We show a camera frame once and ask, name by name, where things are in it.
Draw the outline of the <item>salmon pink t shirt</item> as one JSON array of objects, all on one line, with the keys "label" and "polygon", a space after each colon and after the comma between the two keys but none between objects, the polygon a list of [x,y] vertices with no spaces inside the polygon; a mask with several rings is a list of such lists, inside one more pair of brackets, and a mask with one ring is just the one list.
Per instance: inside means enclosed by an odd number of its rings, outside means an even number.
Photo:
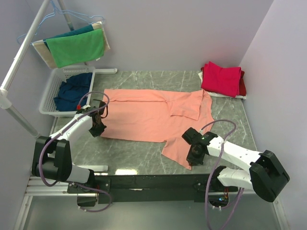
[{"label": "salmon pink t shirt", "polygon": [[164,142],[162,155],[191,169],[186,160],[189,144],[182,135],[213,121],[212,98],[206,91],[106,89],[105,94],[103,101],[109,104],[102,137]]}]

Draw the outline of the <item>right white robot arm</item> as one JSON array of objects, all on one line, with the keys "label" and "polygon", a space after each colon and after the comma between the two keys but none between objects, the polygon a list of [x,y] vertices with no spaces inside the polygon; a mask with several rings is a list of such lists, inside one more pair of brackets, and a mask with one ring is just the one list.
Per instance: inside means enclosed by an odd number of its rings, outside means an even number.
[{"label": "right white robot arm", "polygon": [[225,141],[212,132],[202,135],[189,128],[182,135],[190,145],[187,162],[190,166],[202,165],[205,155],[218,157],[238,167],[237,170],[218,166],[211,178],[211,187],[222,191],[225,187],[238,187],[253,190],[267,202],[274,202],[289,182],[290,177],[269,150],[258,152]]}]

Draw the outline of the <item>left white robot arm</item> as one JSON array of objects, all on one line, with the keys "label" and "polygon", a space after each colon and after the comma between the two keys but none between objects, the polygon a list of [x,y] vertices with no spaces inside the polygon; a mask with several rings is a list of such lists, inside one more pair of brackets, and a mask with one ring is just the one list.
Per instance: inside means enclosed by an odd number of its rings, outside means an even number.
[{"label": "left white robot arm", "polygon": [[108,105],[100,102],[98,108],[80,109],[73,119],[58,132],[49,137],[40,136],[35,143],[31,173],[56,182],[79,184],[86,193],[97,188],[94,171],[73,165],[71,148],[83,135],[89,132],[93,137],[100,136],[106,126],[102,123],[102,115],[108,114]]}]

